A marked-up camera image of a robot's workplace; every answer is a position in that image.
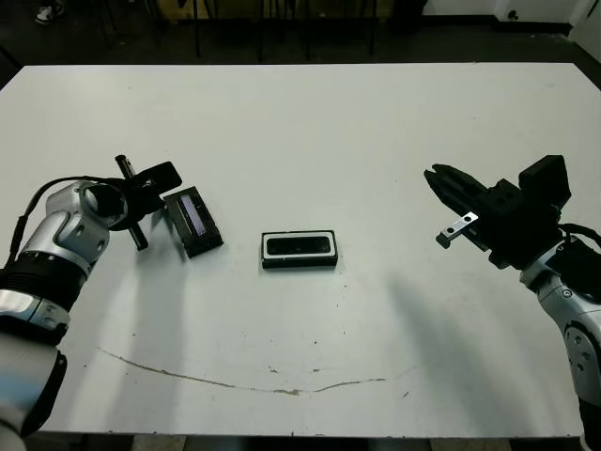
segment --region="chair leg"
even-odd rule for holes
[[[111,48],[113,48],[113,43],[111,42],[111,39],[109,38],[109,35],[106,32],[106,27],[104,26],[104,20],[102,19],[102,11],[100,10],[100,8],[101,7],[99,6],[97,1],[92,2],[93,14],[94,14],[94,17],[96,18],[96,21],[98,22],[98,26],[100,28],[100,32],[102,33],[102,37],[104,38],[104,41],[106,42],[106,46],[109,49],[111,49]]]
[[[263,62],[263,16],[265,13],[265,0],[260,0],[259,1],[259,42],[258,42],[258,48],[257,48],[257,53],[258,53],[258,60],[259,63]]]
[[[200,58],[200,43],[198,42],[198,2],[197,0],[192,1],[193,15],[194,15],[194,49],[196,50],[196,57]]]
[[[377,8],[378,8],[378,0],[372,0],[372,29],[369,37],[369,55],[374,55],[374,50],[376,47],[376,22],[378,21]]]
[[[17,61],[7,49],[4,48],[4,45],[0,45],[0,54],[2,54],[2,56],[6,58],[8,62],[18,70],[21,70],[23,68],[23,65],[19,61]]]
[[[113,33],[117,33],[116,24],[115,24],[115,16],[113,16],[113,10],[111,9],[111,5],[109,3],[110,0],[104,0],[104,8],[106,9],[106,15],[109,17],[109,22],[113,27]]]
[[[307,61],[311,61],[311,0],[304,0],[304,32],[307,40]]]

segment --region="black device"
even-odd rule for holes
[[[263,268],[336,266],[338,250],[333,230],[268,232],[261,236]]]
[[[222,236],[196,188],[170,194],[164,202],[188,257],[223,244]]]

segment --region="dark floor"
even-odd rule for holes
[[[166,24],[158,30],[141,0],[112,0],[115,33],[105,9],[94,6],[102,1],[71,0],[67,16],[41,27],[33,21],[36,0],[0,0],[0,45],[24,65],[258,63],[257,22],[203,22],[201,56],[197,57],[191,24]],[[310,28],[301,22],[271,21],[265,22],[263,29],[264,64],[574,62],[601,88],[601,65],[560,34],[508,33],[493,31],[488,25],[424,25],[403,36],[379,23],[375,51],[370,55],[366,21],[323,21]],[[311,41],[309,60],[307,37]],[[14,67],[0,56],[0,86],[14,73]]]

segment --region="metal bracket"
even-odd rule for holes
[[[457,238],[459,235],[463,235],[468,231],[469,227],[478,221],[478,215],[471,211],[464,214],[462,217],[457,219],[454,223],[446,228],[443,228],[439,235],[436,237],[436,241],[445,249],[451,246],[451,241]]]

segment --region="shoe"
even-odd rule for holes
[[[39,7],[36,23],[50,25],[54,19],[65,14],[65,7],[59,1],[55,1],[51,7]]]

